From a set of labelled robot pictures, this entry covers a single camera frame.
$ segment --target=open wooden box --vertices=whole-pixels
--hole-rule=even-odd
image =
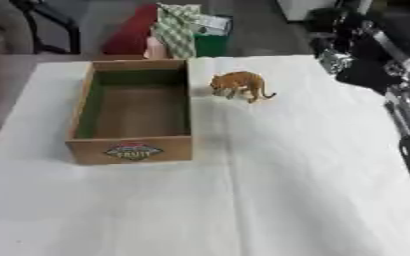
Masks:
[[[80,164],[190,160],[187,63],[93,62],[66,144]]]

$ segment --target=box label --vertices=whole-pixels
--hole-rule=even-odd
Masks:
[[[105,152],[109,156],[131,161],[141,161],[150,156],[162,153],[163,150],[142,143],[127,143],[117,145]]]

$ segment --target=toy tiger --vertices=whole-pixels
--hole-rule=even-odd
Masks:
[[[272,93],[267,96],[265,91],[265,83],[261,76],[247,71],[228,73],[223,76],[214,76],[210,86],[213,88],[213,95],[219,95],[226,89],[231,89],[227,95],[227,99],[233,98],[239,89],[241,93],[250,91],[253,98],[248,99],[249,103],[255,102],[259,98],[259,93],[266,99],[270,99],[277,95]]]

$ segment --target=checkered cloth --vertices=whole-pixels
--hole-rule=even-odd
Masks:
[[[190,24],[199,14],[200,5],[158,4],[158,21],[152,27],[152,35],[167,46],[172,57],[193,58],[196,47]]]

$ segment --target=gray floor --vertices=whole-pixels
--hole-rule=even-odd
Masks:
[[[151,0],[47,0],[80,25],[83,53],[95,54],[99,46],[131,16],[137,6]],[[229,56],[310,54],[304,30],[287,24],[276,0],[165,0],[166,4],[201,4],[202,12],[234,18]],[[66,46],[64,32],[40,21],[41,36]]]

